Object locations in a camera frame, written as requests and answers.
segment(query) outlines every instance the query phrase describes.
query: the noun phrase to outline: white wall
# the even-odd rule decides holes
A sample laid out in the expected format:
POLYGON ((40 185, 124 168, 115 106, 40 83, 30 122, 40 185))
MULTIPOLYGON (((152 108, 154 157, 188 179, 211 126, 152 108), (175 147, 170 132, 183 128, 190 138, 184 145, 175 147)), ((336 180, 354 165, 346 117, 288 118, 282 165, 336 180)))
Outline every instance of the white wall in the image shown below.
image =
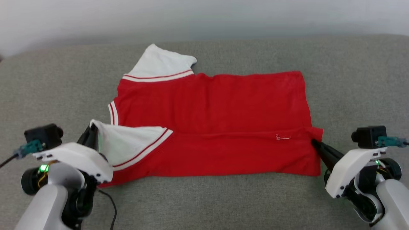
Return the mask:
POLYGON ((0 55, 71 44, 409 35, 409 0, 0 0, 0 55))

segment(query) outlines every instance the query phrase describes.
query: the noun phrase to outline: black cable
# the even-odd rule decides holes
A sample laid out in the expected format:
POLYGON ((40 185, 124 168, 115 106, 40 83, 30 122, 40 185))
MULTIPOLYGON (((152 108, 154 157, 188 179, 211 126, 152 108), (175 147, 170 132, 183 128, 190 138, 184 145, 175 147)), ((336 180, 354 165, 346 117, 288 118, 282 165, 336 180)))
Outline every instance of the black cable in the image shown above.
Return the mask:
POLYGON ((108 193, 106 193, 106 192, 104 192, 102 190, 98 190, 98 192, 100 192, 100 193, 104 194, 105 196, 109 197, 109 199, 112 202, 112 205, 114 206, 115 213, 114 213, 114 218, 112 219, 111 228, 110 228, 110 230, 114 230, 115 219, 117 218, 117 207, 115 205, 114 199, 112 199, 111 195, 109 195, 108 193))
POLYGON ((1 163, 0 168, 5 166, 7 163, 9 163, 12 159, 18 157, 18 154, 12 155, 9 159, 5 160, 3 163, 1 163))
POLYGON ((392 173, 389 171, 389 169, 387 169, 387 168, 383 168, 383 170, 380 170, 381 172, 386 172, 386 174, 390 177, 390 179, 395 179, 394 177, 393 177, 393 175, 392 175, 392 173))

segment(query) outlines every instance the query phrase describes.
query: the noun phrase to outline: striped trim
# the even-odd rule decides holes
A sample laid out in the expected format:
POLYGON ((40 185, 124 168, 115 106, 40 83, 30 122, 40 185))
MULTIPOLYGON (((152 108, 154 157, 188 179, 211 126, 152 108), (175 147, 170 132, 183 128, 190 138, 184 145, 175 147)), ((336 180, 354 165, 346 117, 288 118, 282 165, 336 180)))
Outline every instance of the striped trim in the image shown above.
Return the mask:
POLYGON ((112 101, 108 105, 109 108, 109 114, 111 115, 111 124, 112 125, 118 125, 119 119, 118 119, 118 111, 117 107, 115 106, 115 102, 112 101))
POLYGON ((122 170, 122 169, 128 168, 138 163, 140 160, 146 157, 150 152, 152 152, 155 148, 157 148, 160 144, 162 144, 172 133, 173 133, 172 130, 166 129, 159 138, 157 138, 154 142, 148 145, 141 152, 136 154, 133 158, 119 165, 114 165, 113 166, 114 171, 122 170))
POLYGON ((158 82, 158 81, 169 81, 173 79, 178 79, 181 77, 186 77, 194 74, 192 70, 186 70, 177 74, 166 75, 166 76, 156 76, 156 77, 135 77, 129 74, 125 74, 122 79, 134 81, 134 82, 158 82))

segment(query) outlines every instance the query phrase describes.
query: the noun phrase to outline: sleeve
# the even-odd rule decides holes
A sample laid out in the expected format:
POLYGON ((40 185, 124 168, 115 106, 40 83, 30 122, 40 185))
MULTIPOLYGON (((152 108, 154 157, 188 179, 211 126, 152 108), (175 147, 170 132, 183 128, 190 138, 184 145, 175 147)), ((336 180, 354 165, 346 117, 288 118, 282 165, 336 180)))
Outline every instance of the sleeve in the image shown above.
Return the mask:
POLYGON ((123 79, 134 82, 158 82, 178 79, 193 74, 191 66, 196 58, 163 50, 150 45, 135 67, 123 79))
POLYGON ((91 120, 98 128, 98 152, 120 170, 135 164, 160 146, 173 131, 164 127, 125 127, 91 120))
MULTIPOLYGON (((124 74, 118 85, 118 96, 108 104, 110 120, 113 125, 134 126, 130 117, 135 117, 133 105, 141 100, 160 99, 159 95, 139 97, 143 90, 152 92, 151 83, 168 82, 170 80, 194 75, 191 66, 196 58, 161 49, 155 44, 148 46, 135 67, 124 74)), ((166 92, 169 86, 163 86, 160 92, 166 92)))

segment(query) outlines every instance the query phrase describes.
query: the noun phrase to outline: red stripe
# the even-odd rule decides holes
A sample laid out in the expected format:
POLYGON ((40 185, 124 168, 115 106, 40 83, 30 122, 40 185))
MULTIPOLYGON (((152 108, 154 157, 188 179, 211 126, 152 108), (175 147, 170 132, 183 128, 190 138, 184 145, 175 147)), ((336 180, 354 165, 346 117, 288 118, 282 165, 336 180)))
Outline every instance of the red stripe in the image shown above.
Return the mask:
POLYGON ((184 73, 189 72, 189 71, 191 71, 191 70, 186 70, 186 71, 183 71, 183 72, 180 72, 180 73, 177 73, 177 74, 166 75, 166 76, 158 76, 158 77, 135 77, 135 76, 128 75, 128 74, 125 74, 124 76, 133 77, 133 78, 136 78, 136 79, 155 79, 155 78, 163 78, 163 77, 172 77, 172 76, 176 76, 178 74, 184 74, 184 73))
POLYGON ((112 112, 112 124, 115 124, 115 114, 114 114, 114 108, 112 107, 112 102, 109 103, 109 106, 111 107, 111 112, 112 112))
POLYGON ((144 148, 141 152, 139 152, 136 156, 134 156, 134 157, 131 158, 130 160, 125 161, 124 163, 121 163, 121 164, 119 164, 119 165, 113 165, 112 167, 121 166, 121 165, 126 164, 126 163, 132 161, 133 159, 137 158, 140 154, 142 154, 144 151, 146 151, 146 149, 148 149, 149 147, 151 147, 152 145, 154 145, 156 142, 158 142, 158 140, 159 140, 160 138, 162 138, 163 135, 165 135, 165 133, 166 133, 167 130, 169 130, 169 129, 166 129, 166 130, 162 133, 162 135, 161 135, 159 138, 156 139, 156 141, 154 141, 152 144, 148 145, 148 146, 147 146, 146 148, 144 148))

